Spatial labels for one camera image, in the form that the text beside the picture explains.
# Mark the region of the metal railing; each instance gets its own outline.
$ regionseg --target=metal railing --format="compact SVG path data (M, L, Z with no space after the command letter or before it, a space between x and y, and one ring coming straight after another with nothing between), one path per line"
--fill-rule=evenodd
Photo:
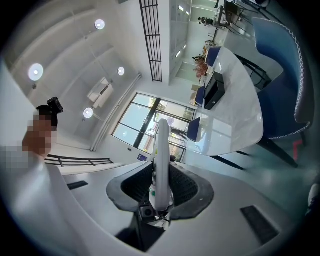
M140 9L152 81L162 82L158 0L140 0Z
M78 158L48 154L45 163L54 166L98 166L113 164L110 158Z

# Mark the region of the air conditioner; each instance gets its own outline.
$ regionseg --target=air conditioner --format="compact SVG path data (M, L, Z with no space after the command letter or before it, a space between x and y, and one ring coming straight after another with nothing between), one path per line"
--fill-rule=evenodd
M114 92L112 85L104 77L89 92L87 97L94 103L93 108L102 108L107 99Z

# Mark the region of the window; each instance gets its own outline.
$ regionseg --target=window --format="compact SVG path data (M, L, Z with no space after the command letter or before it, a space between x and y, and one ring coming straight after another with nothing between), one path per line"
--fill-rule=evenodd
M137 94L120 119L113 136L119 140L151 154L160 119L166 119L172 132L169 135L170 155L177 162L187 146L187 131L194 116L194 110L176 103Z

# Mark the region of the white desk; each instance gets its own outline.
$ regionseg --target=white desk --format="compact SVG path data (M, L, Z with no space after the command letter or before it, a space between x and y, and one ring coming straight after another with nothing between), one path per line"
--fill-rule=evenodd
M240 151L258 143L264 134L260 102L255 86L239 59L222 47L210 71L223 76L225 95L211 110L205 104L196 112L200 119L196 142L187 149L206 156ZM207 76L206 85L213 72Z

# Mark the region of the ceiling light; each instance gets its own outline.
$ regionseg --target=ceiling light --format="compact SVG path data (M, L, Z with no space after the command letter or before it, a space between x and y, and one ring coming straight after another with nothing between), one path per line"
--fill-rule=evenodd
M102 19L97 19L94 25L98 30L103 30L105 27L105 22Z
M205 8L201 8L201 7L192 6L192 8L197 8L197 9L201 9L201 10L206 10L206 11L209 11L209 12L216 12L215 10L209 10L209 9L205 9Z
M87 107L84 111L83 111L83 116L85 118L91 118L94 115L94 111L92 108Z
M44 67L39 64L33 64L28 71L28 76L32 81L38 81L44 74Z
M125 74L125 69L122 66L118 68L118 74L119 76L123 76Z

